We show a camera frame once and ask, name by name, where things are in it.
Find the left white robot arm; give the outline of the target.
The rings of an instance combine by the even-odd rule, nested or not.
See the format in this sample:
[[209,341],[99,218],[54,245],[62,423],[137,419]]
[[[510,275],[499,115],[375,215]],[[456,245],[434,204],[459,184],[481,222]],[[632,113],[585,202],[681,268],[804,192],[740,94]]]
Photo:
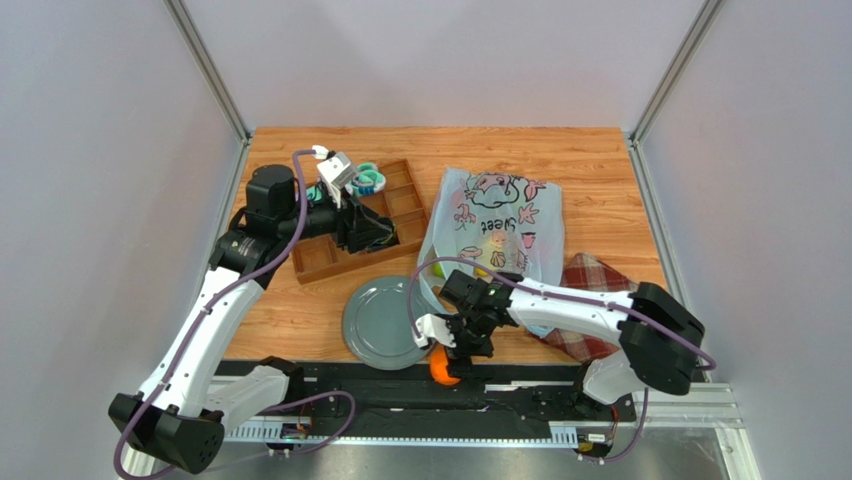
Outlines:
[[217,391],[210,384],[238,326],[297,242],[327,235],[347,253],[396,242],[393,221],[360,201],[361,169],[335,154],[318,171],[313,186],[295,165],[253,172],[246,203],[217,240],[178,337],[139,390],[117,395],[109,407],[121,434],[118,450],[131,448],[167,470],[198,474],[251,417],[305,403],[303,369],[277,357]]

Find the fake green apple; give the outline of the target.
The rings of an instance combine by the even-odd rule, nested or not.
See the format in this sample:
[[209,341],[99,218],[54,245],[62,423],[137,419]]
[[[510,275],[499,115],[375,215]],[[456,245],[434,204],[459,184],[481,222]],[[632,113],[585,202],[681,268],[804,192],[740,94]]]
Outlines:
[[443,264],[441,262],[434,262],[431,265],[431,272],[437,278],[440,278],[440,279],[446,279],[447,278],[446,270],[443,267]]

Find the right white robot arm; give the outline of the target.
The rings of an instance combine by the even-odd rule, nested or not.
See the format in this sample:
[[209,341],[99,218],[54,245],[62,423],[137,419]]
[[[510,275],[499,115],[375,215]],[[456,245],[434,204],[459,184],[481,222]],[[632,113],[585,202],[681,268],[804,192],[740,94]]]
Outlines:
[[418,318],[416,343],[437,342],[453,360],[492,356],[491,336],[504,326],[566,330],[616,346],[578,381],[583,395],[603,405],[644,388],[685,396],[698,369],[704,325],[657,284],[596,292],[515,274],[486,282],[456,270],[439,296],[456,311]]

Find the light blue plastic bag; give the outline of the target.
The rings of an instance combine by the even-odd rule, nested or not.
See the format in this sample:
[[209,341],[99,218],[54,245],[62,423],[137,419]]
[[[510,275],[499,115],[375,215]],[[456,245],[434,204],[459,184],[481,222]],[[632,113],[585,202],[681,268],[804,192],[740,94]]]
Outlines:
[[[473,174],[448,168],[441,179],[417,263],[438,257],[473,261],[441,262],[447,275],[486,269],[520,274],[547,284],[560,283],[566,232],[559,185],[502,173]],[[435,291],[445,279],[431,266],[418,279],[420,294],[439,313],[447,309]]]

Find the fake orange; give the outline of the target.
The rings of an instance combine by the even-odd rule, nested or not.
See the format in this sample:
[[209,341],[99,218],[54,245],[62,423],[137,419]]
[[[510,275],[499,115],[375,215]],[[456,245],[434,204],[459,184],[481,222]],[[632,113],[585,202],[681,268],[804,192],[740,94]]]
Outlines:
[[443,386],[455,386],[461,382],[458,377],[452,376],[449,371],[449,358],[444,346],[434,349],[429,358],[429,371],[432,379]]

